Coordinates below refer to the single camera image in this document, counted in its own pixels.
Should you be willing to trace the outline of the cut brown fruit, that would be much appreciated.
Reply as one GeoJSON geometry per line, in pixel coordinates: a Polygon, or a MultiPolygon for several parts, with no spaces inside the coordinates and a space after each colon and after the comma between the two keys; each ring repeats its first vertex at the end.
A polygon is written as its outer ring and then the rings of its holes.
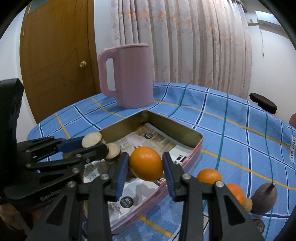
{"type": "Polygon", "coordinates": [[[121,156],[121,148],[116,143],[107,144],[109,152],[108,155],[104,158],[105,161],[109,164],[117,162],[121,156]]]}
{"type": "Polygon", "coordinates": [[[102,140],[102,134],[100,132],[92,132],[84,136],[81,145],[83,148],[93,147],[100,143],[102,140]]]}

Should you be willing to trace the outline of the large orange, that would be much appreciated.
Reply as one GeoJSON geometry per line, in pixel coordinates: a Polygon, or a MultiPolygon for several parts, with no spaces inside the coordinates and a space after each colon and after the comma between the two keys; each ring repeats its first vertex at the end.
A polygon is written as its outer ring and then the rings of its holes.
{"type": "Polygon", "coordinates": [[[245,196],[243,190],[234,183],[229,183],[226,185],[230,192],[235,196],[238,202],[243,205],[245,201],[245,196]]]}

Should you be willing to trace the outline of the small orange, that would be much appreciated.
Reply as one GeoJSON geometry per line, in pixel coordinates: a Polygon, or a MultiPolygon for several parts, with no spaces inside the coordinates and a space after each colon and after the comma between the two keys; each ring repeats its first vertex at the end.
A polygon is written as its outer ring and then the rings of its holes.
{"type": "Polygon", "coordinates": [[[196,176],[197,180],[204,183],[214,184],[216,181],[222,181],[221,174],[215,169],[203,169],[196,176]]]}

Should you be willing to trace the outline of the small tan round fruit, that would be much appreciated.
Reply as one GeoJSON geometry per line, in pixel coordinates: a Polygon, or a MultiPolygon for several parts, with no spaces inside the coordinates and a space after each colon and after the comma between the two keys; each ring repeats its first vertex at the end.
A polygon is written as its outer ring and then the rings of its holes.
{"type": "Polygon", "coordinates": [[[250,212],[252,210],[253,202],[252,199],[249,197],[245,197],[243,207],[246,212],[250,212]]]}

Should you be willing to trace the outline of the dark brown fruit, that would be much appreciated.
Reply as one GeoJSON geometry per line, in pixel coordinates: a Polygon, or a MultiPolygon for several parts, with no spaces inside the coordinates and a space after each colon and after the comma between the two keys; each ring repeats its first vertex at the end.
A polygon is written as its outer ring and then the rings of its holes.
{"type": "Polygon", "coordinates": [[[255,223],[256,227],[257,227],[258,230],[259,230],[259,232],[260,232],[260,233],[263,233],[263,232],[264,232],[264,229],[265,229],[265,224],[264,224],[264,222],[263,222],[262,220],[258,219],[258,218],[255,218],[255,219],[253,219],[252,221],[255,223]]]}

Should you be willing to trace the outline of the purple onion-shaped fruit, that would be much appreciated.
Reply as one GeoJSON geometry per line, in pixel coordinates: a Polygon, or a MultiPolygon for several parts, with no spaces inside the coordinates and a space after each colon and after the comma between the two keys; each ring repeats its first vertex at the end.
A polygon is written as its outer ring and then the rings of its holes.
{"type": "Polygon", "coordinates": [[[277,197],[278,192],[274,182],[260,185],[251,197],[251,213],[259,215],[267,213],[274,207],[277,197]]]}

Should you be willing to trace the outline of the pink plastic pitcher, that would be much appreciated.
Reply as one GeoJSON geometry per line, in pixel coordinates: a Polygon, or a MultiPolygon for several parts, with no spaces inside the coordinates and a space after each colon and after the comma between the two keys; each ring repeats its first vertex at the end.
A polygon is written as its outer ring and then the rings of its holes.
{"type": "Polygon", "coordinates": [[[143,108],[154,100],[153,63],[148,44],[130,44],[108,48],[98,56],[99,82],[101,92],[115,97],[122,108],[143,108]],[[113,60],[115,89],[107,83],[107,60],[113,60]]]}

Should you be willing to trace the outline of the brass door knob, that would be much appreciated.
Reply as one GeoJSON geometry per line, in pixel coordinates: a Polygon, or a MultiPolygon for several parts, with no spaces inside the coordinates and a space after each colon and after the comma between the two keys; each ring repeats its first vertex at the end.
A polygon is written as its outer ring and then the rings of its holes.
{"type": "Polygon", "coordinates": [[[79,64],[80,68],[84,68],[87,66],[87,63],[85,61],[82,61],[80,64],[79,64]]]}

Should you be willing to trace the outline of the brown wooden door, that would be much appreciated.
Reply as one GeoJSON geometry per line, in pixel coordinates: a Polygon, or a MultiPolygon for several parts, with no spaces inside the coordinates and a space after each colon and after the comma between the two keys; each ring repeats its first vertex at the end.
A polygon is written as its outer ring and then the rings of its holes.
{"type": "Polygon", "coordinates": [[[94,1],[31,1],[20,38],[23,85],[34,120],[100,92],[94,1]],[[87,66],[80,68],[85,61],[87,66]]]}

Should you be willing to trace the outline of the dark round stool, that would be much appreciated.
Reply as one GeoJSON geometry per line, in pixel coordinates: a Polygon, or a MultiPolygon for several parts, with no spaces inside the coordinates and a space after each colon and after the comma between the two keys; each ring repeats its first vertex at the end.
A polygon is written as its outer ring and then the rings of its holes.
{"type": "Polygon", "coordinates": [[[257,103],[259,107],[270,114],[276,114],[278,109],[277,105],[274,104],[271,100],[267,99],[266,97],[257,94],[257,93],[250,93],[249,98],[251,101],[257,103]]]}

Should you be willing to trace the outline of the brown wooden chair back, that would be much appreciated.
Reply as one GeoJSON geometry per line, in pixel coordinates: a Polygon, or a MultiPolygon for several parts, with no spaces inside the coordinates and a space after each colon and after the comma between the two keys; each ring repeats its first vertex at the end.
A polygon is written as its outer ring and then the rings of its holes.
{"type": "Polygon", "coordinates": [[[294,128],[296,128],[296,113],[292,114],[288,123],[294,128]]]}

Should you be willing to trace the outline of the pink floral curtain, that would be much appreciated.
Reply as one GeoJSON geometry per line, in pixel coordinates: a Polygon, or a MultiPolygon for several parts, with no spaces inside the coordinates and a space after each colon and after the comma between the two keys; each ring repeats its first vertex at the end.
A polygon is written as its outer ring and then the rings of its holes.
{"type": "Polygon", "coordinates": [[[251,40],[241,1],[112,1],[115,46],[146,43],[154,81],[246,98],[251,40]]]}

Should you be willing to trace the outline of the white air conditioner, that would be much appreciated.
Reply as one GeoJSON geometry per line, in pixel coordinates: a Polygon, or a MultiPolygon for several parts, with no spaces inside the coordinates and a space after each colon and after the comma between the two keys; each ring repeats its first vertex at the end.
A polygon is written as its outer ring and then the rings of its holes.
{"type": "Polygon", "coordinates": [[[262,30],[288,38],[285,30],[273,14],[264,11],[254,11],[253,13],[246,13],[246,18],[248,26],[258,26],[262,30]]]}

